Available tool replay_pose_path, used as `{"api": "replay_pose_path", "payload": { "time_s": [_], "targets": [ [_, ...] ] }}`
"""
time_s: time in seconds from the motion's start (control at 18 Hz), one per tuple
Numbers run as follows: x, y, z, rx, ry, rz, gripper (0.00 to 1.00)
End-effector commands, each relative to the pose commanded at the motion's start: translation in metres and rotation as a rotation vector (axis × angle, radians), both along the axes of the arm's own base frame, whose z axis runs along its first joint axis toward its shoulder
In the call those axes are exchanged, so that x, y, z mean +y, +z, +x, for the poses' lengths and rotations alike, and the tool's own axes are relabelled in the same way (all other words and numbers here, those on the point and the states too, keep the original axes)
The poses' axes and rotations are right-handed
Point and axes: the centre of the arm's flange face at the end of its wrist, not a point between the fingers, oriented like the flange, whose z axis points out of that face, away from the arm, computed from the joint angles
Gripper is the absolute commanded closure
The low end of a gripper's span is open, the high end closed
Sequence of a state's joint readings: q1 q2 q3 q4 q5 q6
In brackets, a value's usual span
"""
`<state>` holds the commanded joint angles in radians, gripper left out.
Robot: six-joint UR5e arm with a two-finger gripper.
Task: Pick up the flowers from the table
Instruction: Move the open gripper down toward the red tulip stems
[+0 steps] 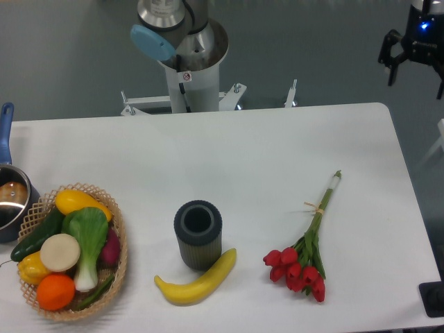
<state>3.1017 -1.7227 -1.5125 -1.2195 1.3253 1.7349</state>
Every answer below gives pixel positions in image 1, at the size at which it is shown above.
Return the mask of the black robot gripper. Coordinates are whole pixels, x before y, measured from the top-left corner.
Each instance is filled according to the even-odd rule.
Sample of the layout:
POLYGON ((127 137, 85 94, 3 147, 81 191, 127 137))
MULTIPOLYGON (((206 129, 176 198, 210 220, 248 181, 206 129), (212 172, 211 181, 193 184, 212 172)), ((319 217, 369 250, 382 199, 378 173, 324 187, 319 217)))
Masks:
POLYGON ((395 29, 383 39, 378 63, 388 69, 388 86, 395 83, 398 67, 404 61, 434 65, 441 82, 436 95, 441 99, 444 90, 443 71, 443 1, 411 1, 404 37, 395 29), (401 44, 403 50, 392 56, 392 48, 401 44))

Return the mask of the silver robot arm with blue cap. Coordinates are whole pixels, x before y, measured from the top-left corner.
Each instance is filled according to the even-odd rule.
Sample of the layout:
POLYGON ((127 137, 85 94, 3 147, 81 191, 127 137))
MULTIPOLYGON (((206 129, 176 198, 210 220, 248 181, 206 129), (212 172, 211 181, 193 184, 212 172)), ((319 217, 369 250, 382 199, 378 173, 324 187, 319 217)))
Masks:
MULTIPOLYGON (((192 80, 191 73, 220 63, 228 52, 228 37, 209 18, 207 1, 139 1, 137 14, 139 23, 130 31, 133 44, 184 82, 192 80)), ((389 85, 406 60, 443 75, 442 1, 412 1, 405 33, 391 30, 384 36, 378 61, 389 70, 389 85)))

